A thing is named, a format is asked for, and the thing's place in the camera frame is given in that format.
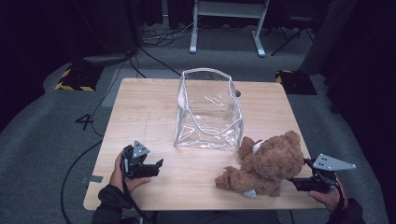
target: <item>gray carpet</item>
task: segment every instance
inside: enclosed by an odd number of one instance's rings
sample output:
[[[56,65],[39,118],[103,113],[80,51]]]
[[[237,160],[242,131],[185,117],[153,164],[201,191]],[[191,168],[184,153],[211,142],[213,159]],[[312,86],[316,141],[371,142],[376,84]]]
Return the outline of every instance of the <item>gray carpet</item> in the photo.
[[[252,29],[205,30],[198,35],[198,50],[193,55],[189,54],[189,36],[166,47],[145,50],[177,71],[215,68],[236,81],[274,82],[276,70],[299,67],[310,46],[306,35],[272,57],[269,54],[284,41],[283,36],[277,30],[262,34],[267,56],[260,58],[251,39]],[[142,50],[132,62],[147,77],[163,71],[160,77],[178,78]],[[98,133],[105,133],[120,80],[142,78],[127,62],[121,70],[121,64],[106,67],[95,92],[56,91],[54,87],[67,65],[49,74],[43,83],[46,93],[26,106],[1,132],[1,223],[64,223],[60,206],[64,176],[82,152],[101,140],[91,126],[83,131],[83,124],[75,120],[94,111],[93,127]],[[347,194],[359,200],[367,223],[389,223],[381,189],[370,165],[342,116],[331,112],[324,78],[315,75],[311,79],[318,95],[288,95],[311,156],[324,153],[356,164],[357,170],[338,173]],[[82,157],[66,182],[64,208],[72,223],[89,223],[92,218],[92,211],[83,207],[86,185],[80,180],[92,174],[98,150],[96,147]],[[288,211],[278,213],[282,223],[291,223]],[[325,223],[328,215],[325,209],[293,211],[295,223]]]

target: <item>chair leg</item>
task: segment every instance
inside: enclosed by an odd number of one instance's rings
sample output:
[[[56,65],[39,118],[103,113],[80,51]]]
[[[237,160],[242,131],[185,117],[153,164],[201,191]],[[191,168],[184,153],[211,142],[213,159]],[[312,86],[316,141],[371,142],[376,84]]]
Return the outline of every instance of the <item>chair leg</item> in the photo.
[[[279,48],[277,48],[272,54],[271,56],[274,56],[278,51],[280,51],[283,47],[285,47],[287,44],[289,44],[289,42],[296,37],[297,35],[300,35],[302,30],[299,30],[298,32],[296,32],[291,38],[289,38],[285,43],[283,43],[283,45],[281,45]]]

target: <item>black cable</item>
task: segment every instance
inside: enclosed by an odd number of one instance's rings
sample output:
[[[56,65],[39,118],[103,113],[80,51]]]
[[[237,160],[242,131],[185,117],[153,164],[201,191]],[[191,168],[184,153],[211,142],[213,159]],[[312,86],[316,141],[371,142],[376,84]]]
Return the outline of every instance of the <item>black cable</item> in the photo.
[[[137,68],[134,67],[134,65],[132,64],[132,60],[131,58],[129,58],[129,63],[131,64],[132,68],[138,73],[140,74],[140,76],[142,76],[143,78],[147,78],[145,75],[143,75]]]
[[[146,31],[144,30],[142,34],[142,36],[147,36],[147,37],[156,36],[156,35],[157,35],[157,30],[146,30]]]
[[[139,62],[139,60],[137,60],[137,53],[134,55],[134,59],[135,59],[136,62],[137,62],[137,69],[139,69],[139,67],[140,67],[140,62]]]
[[[291,224],[294,224],[294,216],[293,213],[291,212],[291,210],[289,210],[290,213],[290,218],[291,218]]]
[[[156,48],[156,47],[165,47],[167,45],[172,44],[175,40],[179,40],[181,38],[183,38],[186,35],[190,35],[188,34],[188,31],[192,29],[192,24],[186,26],[185,28],[179,29],[178,31],[174,31],[168,34],[164,34],[167,30],[165,30],[162,34],[157,35],[155,31],[153,31],[155,33],[155,35],[153,36],[148,36],[148,37],[144,37],[143,40],[147,41],[148,39],[157,39],[157,43],[156,44],[152,44],[152,43],[147,43],[144,42],[142,46],[147,47],[147,48]],[[161,45],[162,42],[164,42],[165,40],[169,41],[166,44]]]
[[[98,105],[96,106],[96,108],[93,110],[93,113],[92,113],[92,116],[91,116],[92,120],[93,120],[93,116],[94,116],[96,110],[98,109],[99,105],[106,99],[106,97],[107,97],[108,94],[110,93],[111,89],[113,88],[114,83],[116,83],[117,79],[119,78],[120,71],[121,71],[122,67],[125,65],[125,63],[126,63],[127,60],[128,60],[128,59],[125,59],[125,60],[123,61],[122,66],[120,67],[119,72],[117,73],[117,76],[116,76],[116,78],[114,79],[113,83],[111,83],[111,86],[110,86],[110,88],[108,89],[106,95],[103,97],[103,99],[99,102],[99,104],[98,104]],[[95,128],[93,127],[93,122],[91,122],[91,127],[92,127],[93,131],[94,131],[97,135],[99,135],[99,136],[101,136],[101,137],[104,136],[103,134],[100,134],[100,133],[98,133],[98,132],[95,130]]]
[[[161,63],[161,64],[163,64],[163,65],[165,65],[166,67],[168,67],[169,69],[171,69],[172,71],[174,71],[176,74],[178,74],[179,76],[181,76],[181,74],[180,74],[178,71],[176,71],[175,69],[171,68],[168,64],[163,63],[163,62],[161,62],[160,60],[154,58],[154,57],[151,56],[149,53],[147,53],[142,47],[140,47],[140,48],[141,48],[141,49],[143,50],[143,52],[145,52],[150,58],[154,59],[155,61],[157,61],[157,62],[159,62],[159,63]]]
[[[64,176],[64,182],[62,183],[62,188],[61,188],[61,210],[62,214],[64,215],[64,220],[66,221],[67,224],[71,224],[70,219],[68,218],[66,211],[64,210],[64,185],[66,184],[67,177],[69,177],[70,172],[72,171],[73,167],[76,165],[76,163],[83,157],[87,152],[91,151],[93,148],[97,147],[99,144],[102,143],[103,140],[100,140],[97,142],[95,145],[89,147],[87,150],[85,150],[70,166],[70,168],[67,170],[66,175]]]

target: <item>hazard tape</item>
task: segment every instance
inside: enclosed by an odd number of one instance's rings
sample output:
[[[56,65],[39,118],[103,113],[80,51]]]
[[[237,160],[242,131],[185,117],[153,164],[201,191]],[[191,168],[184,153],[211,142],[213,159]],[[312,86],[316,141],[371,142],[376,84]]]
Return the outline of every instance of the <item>hazard tape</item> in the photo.
[[[281,70],[281,72],[283,72],[283,73],[293,73],[290,70]],[[276,78],[276,82],[277,83],[282,84],[282,77],[280,76],[280,72],[279,71],[276,71],[275,78]]]
[[[79,86],[79,85],[64,85],[64,81],[69,78],[71,67],[68,67],[59,79],[58,84],[55,86],[55,90],[65,91],[95,91],[95,88],[90,86]]]

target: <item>teddy bear leg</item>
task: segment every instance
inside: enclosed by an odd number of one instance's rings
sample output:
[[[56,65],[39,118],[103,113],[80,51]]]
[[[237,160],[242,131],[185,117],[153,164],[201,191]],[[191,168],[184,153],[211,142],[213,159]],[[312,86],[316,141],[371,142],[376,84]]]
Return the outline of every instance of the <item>teddy bear leg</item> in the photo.
[[[244,193],[258,188],[262,184],[262,178],[256,174],[249,174],[243,170],[236,170],[230,175],[230,183],[233,190]]]
[[[219,175],[218,177],[215,178],[216,187],[218,189],[227,189],[227,190],[233,189],[230,182],[230,175],[231,172],[234,170],[236,170],[236,168],[232,166],[228,166],[225,168],[225,171],[222,173],[222,175]]]

